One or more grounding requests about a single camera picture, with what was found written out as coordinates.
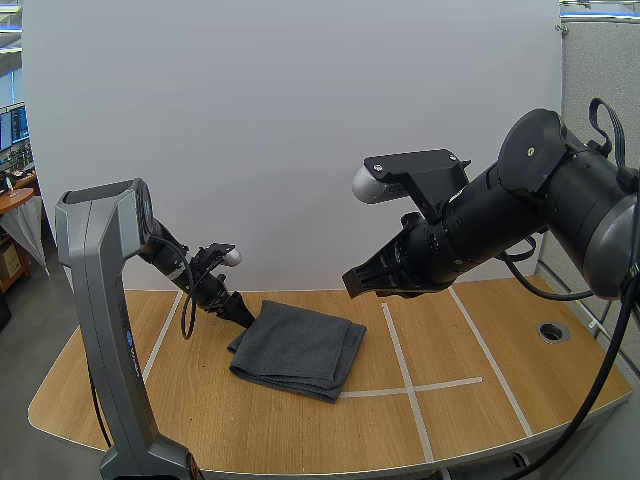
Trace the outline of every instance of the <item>white tape line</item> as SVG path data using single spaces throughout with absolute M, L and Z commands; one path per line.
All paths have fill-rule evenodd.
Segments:
M 451 296 L 453 297 L 453 300 L 458 305 L 458 308 L 460 309 L 460 311 L 462 312 L 462 315 L 467 321 L 469 328 L 471 328 L 471 331 L 476 336 L 476 340 L 478 340 L 478 343 L 480 344 L 480 347 L 484 351 L 484 354 L 486 355 L 487 360 L 489 360 L 489 363 L 493 368 L 493 372 L 498 377 L 498 381 L 500 382 L 500 385 L 502 385 L 502 389 L 504 390 L 504 393 L 507 395 L 507 398 L 509 399 L 509 403 L 511 403 L 511 407 L 513 407 L 513 410 L 516 412 L 516 416 L 518 417 L 518 420 L 520 420 L 520 425 L 522 425 L 524 433 L 526 433 L 528 437 L 532 436 L 533 430 L 531 430 L 531 427 L 529 426 L 529 422 L 527 422 L 527 419 L 524 416 L 524 413 L 522 412 L 520 405 L 518 405 L 518 401 L 516 400 L 515 395 L 511 391 L 511 387 L 509 387 L 509 384 L 507 383 L 507 379 L 504 378 L 504 375 L 502 374 L 500 367 L 498 367 L 498 363 L 496 362 L 495 358 L 493 358 L 493 355 L 491 354 L 489 347 L 487 346 L 484 339 L 482 338 L 482 335 L 480 335 L 480 331 L 478 330 L 478 327 L 476 327 L 475 323 L 473 323 L 473 320 L 471 319 L 469 312 L 467 312 L 467 309 L 464 308 L 464 305 L 458 298 L 458 295 L 456 294 L 456 292 L 453 290 L 453 287 L 449 287 L 449 293 L 451 294 Z
M 160 351 L 160 346 L 162 346 L 162 341 L 164 340 L 164 336 L 167 334 L 167 330 L 169 330 L 169 325 L 171 325 L 171 320 L 173 320 L 173 316 L 176 313 L 181 298 L 182 292 L 178 292 L 178 295 L 176 295 L 176 299 L 173 301 L 173 305 L 171 306 L 171 310 L 169 311 L 169 315 L 167 315 L 167 319 L 164 321 L 162 330 L 160 330 L 160 335 L 158 335 L 156 344 L 153 346 L 153 350 L 151 350 L 151 356 L 149 357 L 149 360 L 144 367 L 144 371 L 142 372 L 143 382 L 146 382 L 147 378 L 149 378 L 151 367 L 153 367 L 153 362 L 156 361 L 156 357 L 158 356 L 158 352 Z
M 385 388 L 384 390 L 360 390 L 354 392 L 342 392 L 340 394 L 340 398 L 382 397 L 384 395 L 398 395 L 399 393 L 407 393 L 407 389 Z
M 101 453 L 104 453 L 105 452 L 105 448 L 107 448 L 106 444 L 104 446 L 105 448 L 98 448 L 98 447 L 92 447 L 91 445 L 86 445 L 84 443 L 76 442 L 75 440 L 71 440 L 70 438 L 61 437 L 60 435 L 56 435 L 55 433 L 47 432 L 46 430 L 43 430 L 40 427 L 36 427 L 33 423 L 31 423 L 31 419 L 28 418 L 28 417 L 27 417 L 27 420 L 29 420 L 29 424 L 33 428 L 35 428 L 36 430 L 39 430 L 42 433 L 46 433 L 47 435 L 51 435 L 52 437 L 59 438 L 60 440 L 63 440 L 65 442 L 69 442 L 69 443 L 72 443 L 74 445 L 80 445 L 81 447 L 88 448 L 90 450 L 95 450 L 96 452 L 101 452 Z
M 422 418 L 422 412 L 420 412 L 420 405 L 418 404 L 418 397 L 411 383 L 411 376 L 409 375 L 409 368 L 407 362 L 404 359 L 402 353 L 402 347 L 400 346 L 400 340 L 398 339 L 398 333 L 396 327 L 393 324 L 393 318 L 391 318 L 391 311 L 389 311 L 389 305 L 382 304 L 382 311 L 384 312 L 384 318 L 387 320 L 387 327 L 389 327 L 389 333 L 391 334 L 391 341 L 393 342 L 393 348 L 396 351 L 398 357 L 398 363 L 400 364 L 400 372 L 402 373 L 402 380 L 407 390 L 409 397 L 409 403 L 411 405 L 411 411 L 416 421 L 416 427 L 418 427 L 418 434 L 420 435 L 420 443 L 422 443 L 422 451 L 424 452 L 424 461 L 427 463 L 433 462 L 433 450 L 431 450 L 431 442 L 429 442 L 429 435 L 427 434 L 427 428 L 424 425 L 424 418 Z
M 414 390 L 416 392 L 426 392 L 428 390 L 440 390 L 441 388 L 457 387 L 459 385 L 471 385 L 473 383 L 482 383 L 482 377 L 464 378 L 462 380 L 432 383 L 430 385 L 418 385 L 417 387 L 414 387 Z
M 591 312 L 589 311 L 589 309 L 588 309 L 587 307 L 585 307 L 585 306 L 582 304 L 582 302 L 581 302 L 580 300 L 574 300 L 573 302 L 574 302 L 576 305 L 578 305 L 578 306 L 582 309 L 582 311 L 587 315 L 587 317 L 589 317 L 589 318 L 591 319 L 591 323 L 589 324 L 589 328 L 590 328 L 590 329 L 591 329 L 591 328 L 593 328 L 593 327 L 595 327 L 595 326 L 597 325 L 597 326 L 598 326 L 598 330 L 600 330 L 601 332 L 603 332 L 603 333 L 605 333 L 605 334 L 609 335 L 609 332 L 607 332 L 607 331 L 605 330 L 604 326 L 600 323 L 600 320 L 598 320 L 598 319 L 593 315 L 593 313 L 591 313 Z

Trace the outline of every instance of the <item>table surface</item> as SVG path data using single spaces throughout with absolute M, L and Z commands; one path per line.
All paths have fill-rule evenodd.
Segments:
M 242 327 L 198 311 L 194 334 L 184 341 L 184 297 L 126 296 L 159 429 L 206 470 L 362 472 L 516 449 L 571 420 L 604 356 L 566 305 L 535 297 L 514 279 L 456 284 L 411 300 L 373 294 L 351 300 L 341 290 L 243 294 L 254 314 L 269 299 L 366 325 L 344 392 L 327 404 L 235 377 L 226 347 Z M 569 340 L 546 343 L 536 327 L 548 321 L 565 324 Z M 630 392 L 614 369 L 591 415 Z M 71 442 L 106 448 L 79 330 L 36 393 L 29 421 Z
M 7 192 L 0 197 L 0 214 L 7 213 L 16 207 L 19 207 L 31 197 L 33 197 L 33 188 L 18 188 L 13 192 Z

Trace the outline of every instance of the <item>floor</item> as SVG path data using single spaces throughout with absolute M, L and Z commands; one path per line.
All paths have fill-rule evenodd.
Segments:
M 6 293 L 13 314 L 0 332 L 0 480 L 98 480 L 101 454 L 74 448 L 33 428 L 27 407 L 78 326 L 71 287 L 43 224 L 47 267 Z

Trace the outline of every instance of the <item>white wall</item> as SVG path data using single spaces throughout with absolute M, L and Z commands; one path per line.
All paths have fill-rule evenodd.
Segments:
M 557 16 L 554 0 L 32 0 L 49 217 L 65 190 L 141 176 L 179 240 L 238 245 L 232 288 L 341 288 L 416 210 L 359 203 L 362 160 L 449 148 L 480 173 L 521 115 L 560 106 Z M 170 284 L 135 259 L 125 286 Z
M 13 103 L 24 102 L 24 84 L 22 82 L 22 68 L 13 71 Z
M 7 73 L 0 77 L 0 107 L 12 105 L 11 100 L 11 73 Z

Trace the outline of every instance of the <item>folded towel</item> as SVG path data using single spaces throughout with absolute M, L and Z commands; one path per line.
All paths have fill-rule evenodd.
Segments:
M 250 382 L 335 402 L 366 332 L 363 325 L 264 300 L 229 345 L 231 371 Z

